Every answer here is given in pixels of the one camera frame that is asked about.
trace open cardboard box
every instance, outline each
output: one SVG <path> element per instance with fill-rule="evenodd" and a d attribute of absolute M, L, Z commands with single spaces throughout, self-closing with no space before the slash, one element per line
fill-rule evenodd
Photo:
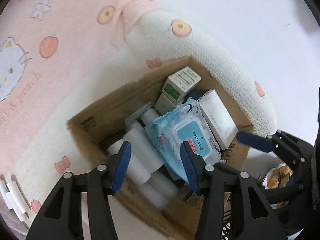
<path fill-rule="evenodd" d="M 107 158 L 99 148 L 99 143 L 108 137 L 120 139 L 121 133 L 118 132 L 124 128 L 124 120 L 148 102 L 154 106 L 167 77 L 185 66 L 191 67 L 202 77 L 196 89 L 216 90 L 239 130 L 254 131 L 246 113 L 220 83 L 197 60 L 187 56 L 114 90 L 68 121 L 68 130 L 80 153 L 91 162 L 92 168 L 104 163 Z M 249 147 L 234 139 L 229 149 L 223 151 L 222 158 L 232 167 L 242 169 L 248 150 Z M 132 213 L 164 235 L 177 240 L 194 238 L 203 198 L 190 192 L 188 187 L 183 186 L 162 212 L 149 203 L 128 178 L 116 196 Z"/>

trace red label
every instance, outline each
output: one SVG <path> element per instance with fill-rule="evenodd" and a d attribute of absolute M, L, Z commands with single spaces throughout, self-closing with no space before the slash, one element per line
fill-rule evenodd
<path fill-rule="evenodd" d="M 159 140 L 162 144 L 164 144 L 164 139 L 162 138 L 162 136 L 159 136 Z"/>
<path fill-rule="evenodd" d="M 188 140 L 188 143 L 191 147 L 191 150 L 193 151 L 193 153 L 195 153 L 197 151 L 195 144 L 193 143 L 193 141 L 190 139 Z"/>

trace pink blanket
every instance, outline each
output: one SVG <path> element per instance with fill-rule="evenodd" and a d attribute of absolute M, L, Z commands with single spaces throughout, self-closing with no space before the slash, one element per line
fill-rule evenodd
<path fill-rule="evenodd" d="M 153 0 L 10 0 L 0 16 L 0 173 L 55 107 L 125 43 Z"/>

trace white box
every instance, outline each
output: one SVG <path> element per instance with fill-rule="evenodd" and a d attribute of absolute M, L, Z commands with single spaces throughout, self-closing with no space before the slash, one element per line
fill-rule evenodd
<path fill-rule="evenodd" d="M 238 128 L 217 92 L 215 90 L 209 90 L 199 99 L 199 104 L 202 115 L 207 121 L 221 149 L 228 149 L 238 132 Z"/>
<path fill-rule="evenodd" d="M 170 101 L 177 105 L 200 80 L 201 77 L 190 67 L 186 66 L 170 75 L 161 91 Z"/>
<path fill-rule="evenodd" d="M 167 112 L 172 111 L 173 109 L 175 109 L 177 107 L 177 105 L 181 104 L 183 102 L 184 98 L 182 98 L 182 100 L 177 103 L 174 104 L 173 102 L 171 102 L 169 100 L 169 98 L 167 98 L 163 93 L 161 93 L 161 95 L 159 96 L 155 106 L 153 107 L 153 109 L 159 114 L 159 115 L 164 115 Z"/>

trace white notebook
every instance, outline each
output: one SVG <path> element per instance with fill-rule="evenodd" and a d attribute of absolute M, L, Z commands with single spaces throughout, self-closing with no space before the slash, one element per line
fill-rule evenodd
<path fill-rule="evenodd" d="M 238 132 L 228 110 L 215 90 L 209 90 L 199 100 L 202 115 L 222 150 L 228 149 Z"/>

